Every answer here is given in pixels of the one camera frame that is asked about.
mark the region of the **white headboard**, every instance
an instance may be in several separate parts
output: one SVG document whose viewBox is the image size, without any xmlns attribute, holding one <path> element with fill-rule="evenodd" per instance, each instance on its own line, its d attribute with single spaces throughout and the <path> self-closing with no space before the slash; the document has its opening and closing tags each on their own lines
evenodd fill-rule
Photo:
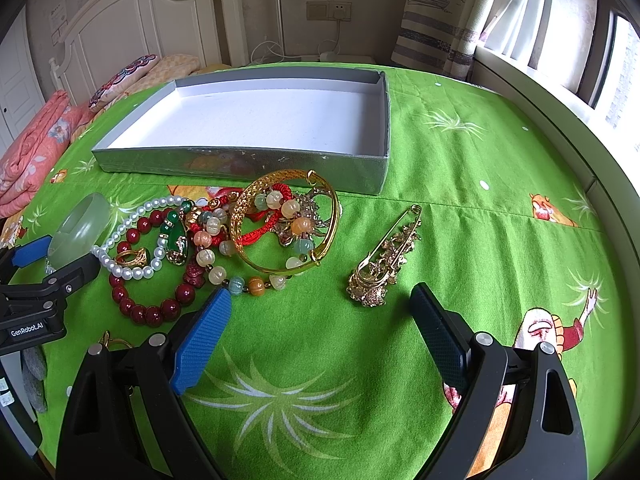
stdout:
<svg viewBox="0 0 640 480">
<path fill-rule="evenodd" d="M 221 0 L 232 66 L 249 63 L 241 0 Z M 65 59 L 50 59 L 58 89 L 80 104 L 118 70 L 145 54 L 192 54 L 202 67 L 222 63 L 213 0 L 89 0 L 60 41 Z"/>
</svg>

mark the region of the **green jade pendant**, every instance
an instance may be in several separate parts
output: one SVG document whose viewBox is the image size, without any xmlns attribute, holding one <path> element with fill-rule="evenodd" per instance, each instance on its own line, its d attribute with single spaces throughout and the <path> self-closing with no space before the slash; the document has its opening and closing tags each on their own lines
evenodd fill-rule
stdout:
<svg viewBox="0 0 640 480">
<path fill-rule="evenodd" d="M 188 239 L 182 224 L 184 215 L 193 209 L 194 203 L 191 200 L 185 200 L 178 211 L 169 211 L 160 227 L 160 232 L 168 234 L 166 245 L 166 258 L 174 265 L 184 265 L 187 261 Z"/>
</svg>

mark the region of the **gold ring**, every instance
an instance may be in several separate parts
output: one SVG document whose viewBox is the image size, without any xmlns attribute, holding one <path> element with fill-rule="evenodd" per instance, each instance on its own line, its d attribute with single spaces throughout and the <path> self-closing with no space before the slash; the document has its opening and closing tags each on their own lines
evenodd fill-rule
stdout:
<svg viewBox="0 0 640 480">
<path fill-rule="evenodd" d="M 109 349 L 109 346 L 115 344 L 123 345 L 127 348 L 133 348 L 133 345 L 128 341 L 124 341 L 124 339 L 119 339 L 116 337 L 111 337 L 111 334 L 108 330 L 104 331 L 104 334 L 102 334 L 102 337 L 100 338 L 100 341 L 98 341 L 98 343 L 101 343 L 107 350 Z"/>
<path fill-rule="evenodd" d="M 249 208 L 254 205 L 254 199 L 258 195 L 258 193 L 263 192 L 265 188 L 272 186 L 277 182 L 295 179 L 305 179 L 309 186 L 323 187 L 329 194 L 329 197 L 331 199 L 331 219 L 329 220 L 326 236 L 318 245 L 318 247 L 312 249 L 309 252 L 309 261 L 299 267 L 294 267 L 293 269 L 268 269 L 267 267 L 261 267 L 257 264 L 254 264 L 244 252 L 244 247 L 239 241 L 240 237 L 242 236 L 242 220 L 244 219 L 244 216 L 246 215 Z M 338 202 L 338 196 L 336 195 L 331 184 L 329 184 L 324 178 L 318 175 L 314 170 L 278 170 L 273 171 L 273 173 L 268 173 L 265 176 L 260 177 L 258 180 L 254 180 L 240 194 L 240 196 L 238 197 L 238 201 L 236 202 L 236 206 L 231 213 L 231 219 L 229 221 L 229 236 L 231 236 L 231 239 L 236 246 L 238 256 L 240 256 L 240 258 L 242 258 L 242 260 L 246 264 L 253 267 L 255 270 L 258 270 L 259 272 L 263 272 L 265 274 L 293 276 L 294 274 L 304 272 L 311 267 L 320 265 L 320 260 L 322 260 L 326 256 L 329 251 L 329 247 L 331 247 L 331 244 L 334 241 L 335 232 L 338 229 L 339 219 L 340 202 Z"/>
<path fill-rule="evenodd" d="M 135 258 L 133 258 L 133 260 L 129 260 L 128 262 L 125 262 L 123 258 L 125 258 L 126 256 L 135 256 Z M 138 249 L 137 251 L 134 251 L 134 250 L 122 251 L 121 253 L 118 253 L 116 256 L 116 263 L 123 267 L 145 267 L 148 261 L 149 261 L 149 251 L 144 247 L 142 247 L 141 249 Z"/>
</svg>

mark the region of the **pink blanket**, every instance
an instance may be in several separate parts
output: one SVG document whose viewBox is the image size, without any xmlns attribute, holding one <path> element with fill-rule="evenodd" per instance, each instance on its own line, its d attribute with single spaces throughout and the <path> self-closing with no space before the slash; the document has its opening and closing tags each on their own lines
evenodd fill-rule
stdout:
<svg viewBox="0 0 640 480">
<path fill-rule="evenodd" d="M 0 218 L 7 218 L 31 202 L 69 145 L 71 133 L 90 113 L 69 104 L 58 90 L 40 109 L 0 159 Z"/>
</svg>

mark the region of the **striped curtain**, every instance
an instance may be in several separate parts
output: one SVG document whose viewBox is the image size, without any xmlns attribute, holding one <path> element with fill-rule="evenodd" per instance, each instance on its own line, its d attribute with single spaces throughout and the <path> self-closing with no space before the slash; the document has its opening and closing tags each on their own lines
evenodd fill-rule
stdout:
<svg viewBox="0 0 640 480">
<path fill-rule="evenodd" d="M 392 61 L 464 80 L 490 11 L 509 1 L 407 0 Z"/>
</svg>

